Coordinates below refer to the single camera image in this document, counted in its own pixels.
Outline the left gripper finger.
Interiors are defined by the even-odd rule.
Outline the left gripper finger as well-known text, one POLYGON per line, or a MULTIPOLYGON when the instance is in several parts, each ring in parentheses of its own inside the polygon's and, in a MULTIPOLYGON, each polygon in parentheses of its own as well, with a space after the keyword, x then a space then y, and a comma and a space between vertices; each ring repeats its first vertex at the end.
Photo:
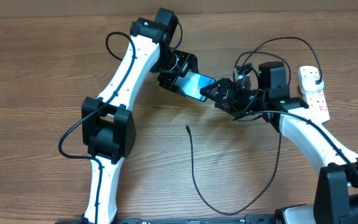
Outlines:
POLYGON ((160 73, 157 77, 157 81, 162 88, 181 96, 185 96, 185 92, 175 84, 177 78, 178 77, 172 73, 160 73))
POLYGON ((194 54, 180 53, 178 59, 179 77, 185 77, 189 71, 198 73, 198 59, 194 54))

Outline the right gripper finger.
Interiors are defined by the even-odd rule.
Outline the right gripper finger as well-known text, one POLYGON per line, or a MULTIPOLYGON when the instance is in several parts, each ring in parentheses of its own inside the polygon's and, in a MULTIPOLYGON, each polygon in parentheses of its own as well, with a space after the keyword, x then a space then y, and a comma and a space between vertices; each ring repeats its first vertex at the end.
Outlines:
POLYGON ((236 82, 230 78, 222 78, 214 83, 202 87, 200 93, 210 100, 221 100, 227 96, 230 89, 235 89, 236 82))
POLYGON ((215 100, 216 108, 219 108, 220 110, 223 110, 227 114, 231 116, 238 116, 239 111, 234 107, 234 98, 218 98, 215 100))

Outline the blue Galaxy smartphone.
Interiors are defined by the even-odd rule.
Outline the blue Galaxy smartphone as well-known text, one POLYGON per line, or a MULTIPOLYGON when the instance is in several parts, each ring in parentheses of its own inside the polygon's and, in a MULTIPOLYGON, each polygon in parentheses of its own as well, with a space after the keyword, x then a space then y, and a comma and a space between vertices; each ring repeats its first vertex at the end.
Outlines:
POLYGON ((205 102, 207 97, 202 95, 200 91, 215 82, 214 78, 189 71, 184 77, 178 77, 174 85, 179 87, 179 94, 205 102))

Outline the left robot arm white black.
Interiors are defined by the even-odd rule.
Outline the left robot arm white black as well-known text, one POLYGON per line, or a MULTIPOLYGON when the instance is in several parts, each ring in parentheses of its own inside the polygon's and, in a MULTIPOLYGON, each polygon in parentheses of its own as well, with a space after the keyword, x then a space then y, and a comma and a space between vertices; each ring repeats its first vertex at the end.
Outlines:
POLYGON ((179 27, 171 10, 160 8, 154 20, 138 18, 131 24, 127 51, 109 85, 81 106, 83 143, 91 156, 89 204, 82 223, 112 223, 117 215, 116 195, 124 159, 134 147, 136 130, 132 110, 148 73, 158 73, 159 85, 174 93, 188 70, 197 71, 196 57, 170 42, 179 27))

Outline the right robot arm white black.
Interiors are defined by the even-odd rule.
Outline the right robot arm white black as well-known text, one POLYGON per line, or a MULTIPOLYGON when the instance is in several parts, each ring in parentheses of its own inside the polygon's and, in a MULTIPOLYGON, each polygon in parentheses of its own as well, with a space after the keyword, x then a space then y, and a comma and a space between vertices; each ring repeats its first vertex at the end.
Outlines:
POLYGON ((235 80, 222 78, 200 93, 235 120, 260 114, 288 138, 319 177, 311 205, 275 211, 270 223, 358 223, 358 154, 343 146, 300 97, 292 97, 283 62, 259 65, 258 87, 250 87, 250 65, 234 69, 235 80))

